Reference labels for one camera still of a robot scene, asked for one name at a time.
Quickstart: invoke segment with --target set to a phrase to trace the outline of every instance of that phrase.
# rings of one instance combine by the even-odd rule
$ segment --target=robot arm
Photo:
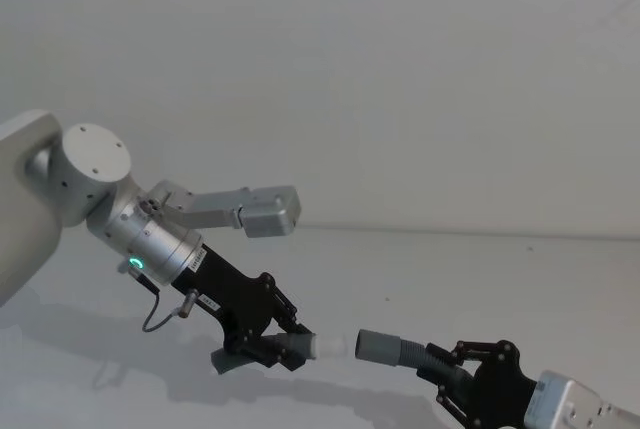
[[[92,124],[62,133],[55,118],[42,111],[0,126],[0,152],[6,206],[0,300],[46,262],[63,227],[86,221],[92,234],[124,257],[123,272],[156,297],[158,286],[184,294],[175,315],[186,318],[197,305],[216,318],[227,353],[290,370],[305,363],[307,358],[280,338],[263,336],[272,320],[285,333],[310,333],[297,322],[296,307],[273,276],[245,276],[196,230],[228,226],[244,229],[248,237],[287,235],[300,216],[295,188],[196,195],[163,181],[146,192],[131,177],[129,153],[113,133]],[[24,244],[27,235],[31,241],[35,236],[36,247]]]
[[[639,429],[640,416],[604,401],[579,382],[546,371],[536,382],[520,370],[509,341],[460,341],[452,351],[361,330],[356,358],[417,369],[438,387],[436,401],[466,429]],[[481,364],[474,375],[461,366]]]

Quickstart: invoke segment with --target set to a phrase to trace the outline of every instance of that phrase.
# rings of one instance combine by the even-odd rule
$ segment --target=label
[[[214,301],[210,297],[205,296],[204,294],[201,294],[200,297],[198,297],[198,300],[202,302],[205,306],[209,307],[209,309],[213,309],[214,311],[217,311],[218,309],[220,309],[220,304],[218,304],[216,301]]]
[[[196,272],[198,268],[202,265],[202,261],[204,261],[205,256],[207,255],[207,250],[204,247],[201,247],[196,254],[195,259],[189,264],[189,269],[193,272]]]

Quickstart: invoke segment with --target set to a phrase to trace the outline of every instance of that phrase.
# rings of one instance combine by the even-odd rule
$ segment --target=cable
[[[163,320],[161,320],[158,324],[156,324],[153,327],[148,327],[149,326],[149,322],[151,321],[151,318],[153,317],[153,315],[156,313],[156,310],[158,309],[158,304],[160,304],[160,294],[158,293],[155,296],[156,296],[156,301],[153,303],[153,308],[151,309],[151,312],[149,313],[147,318],[144,320],[144,323],[142,324],[142,332],[153,332],[153,331],[156,331],[156,330],[160,329],[162,326],[164,326],[171,319],[173,319],[173,317],[176,314],[178,314],[179,308],[176,308],[173,311],[171,311],[169,313],[169,315],[166,316]]]

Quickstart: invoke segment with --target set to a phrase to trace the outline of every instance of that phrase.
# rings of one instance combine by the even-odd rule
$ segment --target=white wall
[[[247,274],[271,271],[318,333],[366,327],[445,347],[509,338],[530,377],[556,369],[640,411],[637,243],[312,229],[208,240]],[[117,262],[69,233],[0,311],[3,427],[459,427],[434,409],[435,389],[400,368],[341,360],[214,376],[216,322],[196,311],[143,334],[152,300]],[[166,291],[160,312],[175,303]]]
[[[639,15],[638,0],[0,0],[0,111],[106,124],[148,184],[294,182],[306,224],[637,237]]]

